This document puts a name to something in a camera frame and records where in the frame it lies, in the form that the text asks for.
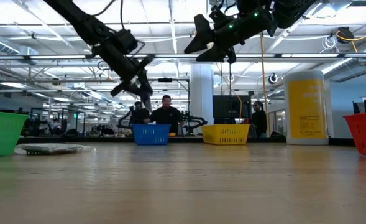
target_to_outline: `man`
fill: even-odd
[[[145,124],[144,120],[150,117],[150,112],[143,108],[141,102],[134,103],[134,110],[131,110],[130,124]]]
[[[170,124],[169,133],[178,133],[178,123],[184,125],[183,115],[177,108],[170,106],[172,99],[165,95],[162,97],[162,107],[152,112],[149,119],[144,123],[157,122],[157,124]]]

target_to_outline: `green basket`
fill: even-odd
[[[14,152],[22,127],[28,116],[0,113],[0,156]]]

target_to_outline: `label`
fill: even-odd
[[[327,138],[323,80],[292,81],[288,88],[291,138]]]

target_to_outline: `ceiling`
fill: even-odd
[[[115,30],[122,28],[119,17],[119,1],[116,1],[104,14],[98,17]],[[80,39],[73,27],[44,1],[27,0],[24,2],[27,9],[21,7],[21,1],[0,0],[0,40],[2,42],[11,46],[30,47],[39,55],[82,55],[90,53],[90,47]],[[84,12],[95,14],[101,11],[109,3],[109,0],[74,0],[74,3]],[[325,44],[323,45],[326,37],[330,33],[336,33],[337,28],[342,26],[350,27],[356,38],[366,36],[366,7],[348,7],[349,4],[350,1],[339,4],[315,4],[307,11],[307,18],[300,20],[291,28],[287,30],[278,29],[274,37],[269,37],[265,32],[265,52],[291,54],[352,52],[353,46],[351,44],[337,43],[331,48],[326,47]],[[140,51],[140,54],[182,54],[191,41],[190,34],[195,32],[194,16],[197,14],[206,15],[208,9],[207,0],[128,0],[124,1],[123,22],[126,29],[130,29],[137,39],[145,42],[145,47]],[[356,41],[355,44],[359,47],[365,45],[366,38]],[[261,52],[260,36],[256,35],[248,39],[245,45],[237,45],[235,49],[238,54],[259,54]],[[51,68],[45,68],[44,71],[41,67],[31,66],[30,70],[34,75],[38,73],[35,78],[41,80],[58,77],[76,80],[77,83],[85,83],[85,80],[95,78],[105,80],[109,77],[115,82],[118,81],[118,76],[113,72],[97,72],[97,61],[48,61],[48,63],[54,64],[60,62],[65,64],[79,62],[81,65],[75,67],[52,66]],[[189,78],[191,73],[190,64],[180,60],[159,61],[147,66],[147,74],[149,78]],[[265,74],[276,73],[281,77],[288,72],[311,69],[320,65],[319,62],[267,62],[265,63]],[[24,67],[24,64],[18,61],[0,61],[0,66],[18,73],[19,78],[28,77],[29,66]],[[215,75],[220,74],[219,67],[213,64]],[[228,71],[229,65],[223,64],[222,69]],[[234,88],[262,89],[262,82],[260,82],[262,81],[261,63],[237,62],[231,66],[231,73],[234,75]],[[115,83],[85,84],[85,88],[92,90],[107,90],[114,86]],[[61,86],[42,83],[33,87],[47,90],[67,88],[64,83]],[[154,82],[153,87],[159,90],[167,88],[181,90],[169,93],[176,100],[179,97],[188,97],[181,83]],[[80,95],[74,94],[72,100],[79,101]],[[133,97],[126,94],[120,95],[119,98],[111,98],[107,92],[101,92],[101,94],[115,103],[122,103],[126,106],[134,101]],[[160,91],[155,94],[154,98],[159,98],[162,94],[164,92]]]

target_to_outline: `person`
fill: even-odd
[[[150,112],[142,107],[141,102],[134,103],[134,109],[131,110],[130,124],[145,124],[144,120],[150,117]]]
[[[162,107],[156,109],[150,115],[150,118],[145,119],[144,122],[156,122],[157,124],[170,124],[169,133],[178,133],[178,123],[183,126],[183,115],[182,113],[170,104],[172,103],[172,99],[170,96],[165,95],[162,97]]]
[[[258,138],[267,137],[267,115],[264,112],[263,103],[256,101],[253,104],[253,110],[251,122],[256,125],[256,135]]]

